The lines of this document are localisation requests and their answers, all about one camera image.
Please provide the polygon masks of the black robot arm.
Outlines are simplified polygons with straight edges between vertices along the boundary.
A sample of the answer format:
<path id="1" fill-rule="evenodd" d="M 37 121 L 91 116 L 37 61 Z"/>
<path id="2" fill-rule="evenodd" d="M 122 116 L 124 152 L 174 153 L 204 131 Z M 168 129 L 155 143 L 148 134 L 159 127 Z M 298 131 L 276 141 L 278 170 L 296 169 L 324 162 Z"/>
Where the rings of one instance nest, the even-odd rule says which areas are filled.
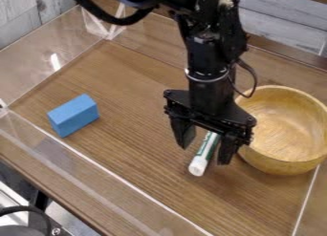
<path id="1" fill-rule="evenodd" d="M 75 1 L 100 20 L 118 26 L 135 24 L 155 9 L 166 7 L 187 48 L 190 88 L 163 92 L 164 113 L 182 148 L 192 143 L 196 127 L 222 136 L 218 163 L 228 164 L 239 148 L 252 142 L 256 125 L 255 117 L 234 98 L 239 92 L 236 69 L 255 73 L 242 59 L 248 35 L 239 17 L 240 0 L 119 0 L 135 8 L 135 13 L 123 18 L 106 12 L 92 0 Z"/>

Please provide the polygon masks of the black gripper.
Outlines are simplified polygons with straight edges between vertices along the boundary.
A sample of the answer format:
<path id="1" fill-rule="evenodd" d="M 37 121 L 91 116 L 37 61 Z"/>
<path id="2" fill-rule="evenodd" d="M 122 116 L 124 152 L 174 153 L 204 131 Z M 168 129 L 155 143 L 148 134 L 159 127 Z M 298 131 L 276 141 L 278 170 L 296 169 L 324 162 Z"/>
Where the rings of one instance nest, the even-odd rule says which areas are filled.
<path id="1" fill-rule="evenodd" d="M 190 90 L 166 90 L 164 113 L 170 117 L 178 145 L 187 149 L 199 126 L 219 133 L 222 147 L 218 164 L 227 165 L 238 145 L 250 145 L 255 118 L 234 99 L 236 74 L 231 72 L 208 81 L 190 80 Z"/>

